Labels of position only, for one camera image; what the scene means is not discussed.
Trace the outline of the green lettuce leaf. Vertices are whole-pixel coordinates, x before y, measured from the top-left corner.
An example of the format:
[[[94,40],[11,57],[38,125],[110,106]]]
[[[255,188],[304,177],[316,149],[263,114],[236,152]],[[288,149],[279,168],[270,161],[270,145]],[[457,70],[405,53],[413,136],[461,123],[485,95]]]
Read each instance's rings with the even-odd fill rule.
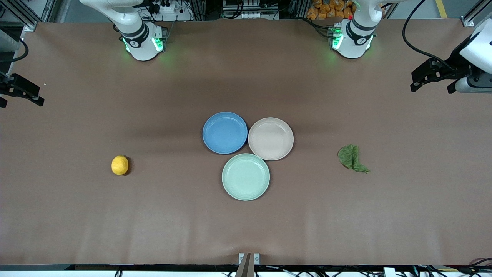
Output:
[[[337,155],[340,163],[347,169],[355,172],[368,173],[370,170],[360,162],[359,159],[360,149],[358,145],[348,144],[339,149]]]

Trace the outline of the yellow lemon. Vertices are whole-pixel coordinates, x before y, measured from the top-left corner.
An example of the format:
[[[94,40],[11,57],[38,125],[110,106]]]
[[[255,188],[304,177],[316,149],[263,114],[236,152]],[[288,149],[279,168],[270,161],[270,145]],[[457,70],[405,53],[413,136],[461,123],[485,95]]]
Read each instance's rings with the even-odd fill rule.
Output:
[[[111,163],[111,170],[113,174],[121,176],[126,175],[130,168],[130,162],[124,155],[118,155],[113,158]]]

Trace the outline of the bag of orange items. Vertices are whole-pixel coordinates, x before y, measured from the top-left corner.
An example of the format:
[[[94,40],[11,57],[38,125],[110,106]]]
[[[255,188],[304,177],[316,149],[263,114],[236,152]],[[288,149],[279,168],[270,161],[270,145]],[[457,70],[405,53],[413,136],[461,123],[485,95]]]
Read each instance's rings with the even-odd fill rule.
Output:
[[[311,0],[306,11],[309,20],[322,20],[331,17],[352,19],[357,5],[352,0]]]

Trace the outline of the beige plate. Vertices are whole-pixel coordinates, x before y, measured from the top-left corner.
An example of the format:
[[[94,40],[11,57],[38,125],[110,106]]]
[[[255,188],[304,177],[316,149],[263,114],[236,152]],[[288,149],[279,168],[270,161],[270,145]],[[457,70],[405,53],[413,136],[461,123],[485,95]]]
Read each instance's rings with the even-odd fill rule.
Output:
[[[267,161],[288,156],[294,145],[294,133],[285,121],[267,117],[256,121],[248,132],[251,151]]]

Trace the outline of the white power strip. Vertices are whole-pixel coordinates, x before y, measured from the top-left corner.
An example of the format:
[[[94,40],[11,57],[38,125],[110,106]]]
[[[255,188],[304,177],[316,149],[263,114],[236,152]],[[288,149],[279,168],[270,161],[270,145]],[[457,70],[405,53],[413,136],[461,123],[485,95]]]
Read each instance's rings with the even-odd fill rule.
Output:
[[[195,16],[186,0],[149,0],[150,19],[160,22],[193,21]]]

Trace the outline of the black electronics rack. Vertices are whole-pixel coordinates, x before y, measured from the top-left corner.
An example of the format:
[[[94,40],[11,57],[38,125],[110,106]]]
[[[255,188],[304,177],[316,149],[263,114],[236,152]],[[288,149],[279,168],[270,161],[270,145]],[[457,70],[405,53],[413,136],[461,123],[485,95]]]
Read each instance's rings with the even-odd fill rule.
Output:
[[[278,0],[223,0],[221,17],[278,20],[279,13]]]

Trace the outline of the blue plate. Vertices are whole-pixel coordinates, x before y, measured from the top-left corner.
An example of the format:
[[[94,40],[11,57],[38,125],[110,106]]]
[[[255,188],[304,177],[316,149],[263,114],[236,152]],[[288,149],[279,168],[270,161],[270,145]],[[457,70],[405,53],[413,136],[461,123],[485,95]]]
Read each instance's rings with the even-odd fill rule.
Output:
[[[202,139],[214,153],[232,154],[241,149],[248,137],[248,127],[241,116],[232,112],[219,112],[204,124]]]

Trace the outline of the mint green plate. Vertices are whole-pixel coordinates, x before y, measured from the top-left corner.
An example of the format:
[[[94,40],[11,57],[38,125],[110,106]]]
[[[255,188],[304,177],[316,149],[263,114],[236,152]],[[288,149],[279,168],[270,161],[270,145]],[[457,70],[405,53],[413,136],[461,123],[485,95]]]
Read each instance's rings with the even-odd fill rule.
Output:
[[[230,158],[223,167],[221,180],[225,191],[236,200],[260,198],[268,189],[271,174],[266,162],[251,153]]]

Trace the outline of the aluminium frame post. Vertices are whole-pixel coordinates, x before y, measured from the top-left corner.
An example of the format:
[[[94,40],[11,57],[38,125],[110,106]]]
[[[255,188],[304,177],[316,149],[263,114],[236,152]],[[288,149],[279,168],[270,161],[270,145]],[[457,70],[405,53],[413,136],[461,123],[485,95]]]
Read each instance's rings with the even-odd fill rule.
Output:
[[[463,27],[477,27],[487,19],[492,19],[492,0],[478,0],[473,7],[461,16]]]
[[[7,18],[11,18],[8,21],[0,17],[0,23],[23,26],[25,32],[34,32],[38,23],[49,21],[53,4],[54,0],[0,0]]]

